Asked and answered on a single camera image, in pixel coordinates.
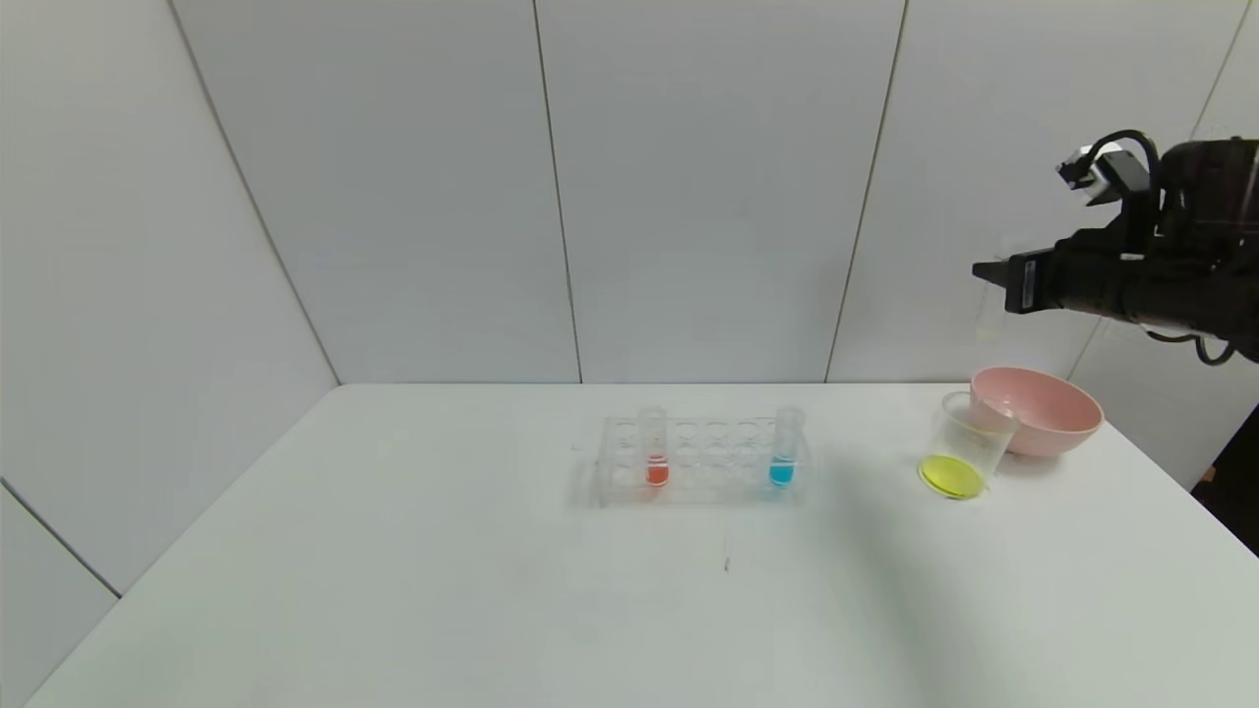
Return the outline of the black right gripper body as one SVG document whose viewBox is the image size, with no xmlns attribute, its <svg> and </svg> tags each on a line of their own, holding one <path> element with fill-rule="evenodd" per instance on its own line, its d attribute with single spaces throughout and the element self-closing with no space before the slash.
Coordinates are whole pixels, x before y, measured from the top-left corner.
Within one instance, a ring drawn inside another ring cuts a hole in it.
<svg viewBox="0 0 1259 708">
<path fill-rule="evenodd" d="M 1105 229 L 1080 229 L 1051 248 L 1012 256 L 1003 265 L 1006 311 L 1047 310 L 1127 315 L 1129 261 Z"/>
</svg>

